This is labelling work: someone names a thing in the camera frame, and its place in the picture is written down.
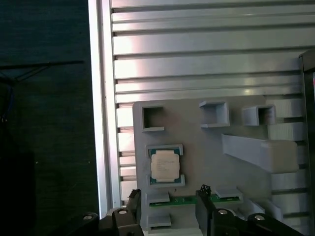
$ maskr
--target black panel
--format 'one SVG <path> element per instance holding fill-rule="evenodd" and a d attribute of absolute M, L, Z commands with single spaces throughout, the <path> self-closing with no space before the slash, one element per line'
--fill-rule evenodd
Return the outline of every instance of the black panel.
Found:
<path fill-rule="evenodd" d="M 85 62 L 51 67 L 14 89 L 8 128 L 34 153 L 35 232 L 45 235 L 76 215 L 98 213 L 88 1 L 5 0 L 0 13 L 0 65 Z"/>

